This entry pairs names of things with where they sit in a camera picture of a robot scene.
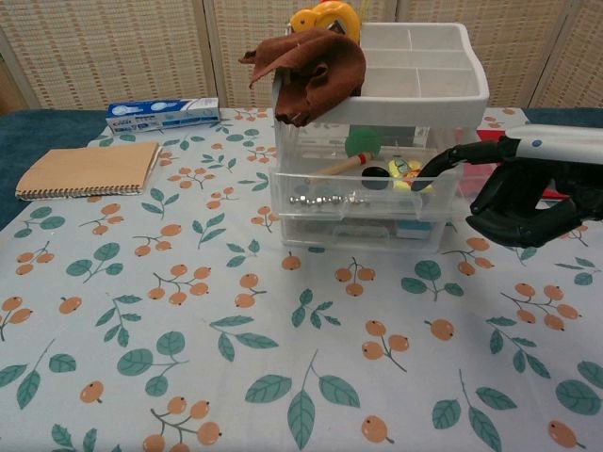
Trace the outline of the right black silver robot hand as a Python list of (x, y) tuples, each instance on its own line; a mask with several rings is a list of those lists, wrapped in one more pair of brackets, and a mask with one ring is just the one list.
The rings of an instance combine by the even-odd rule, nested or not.
[(497, 167), (466, 222), (502, 246), (539, 248), (586, 220), (602, 218), (602, 131), (527, 124), (496, 141), (455, 145), (431, 159), (411, 184), (421, 191), (460, 164)]

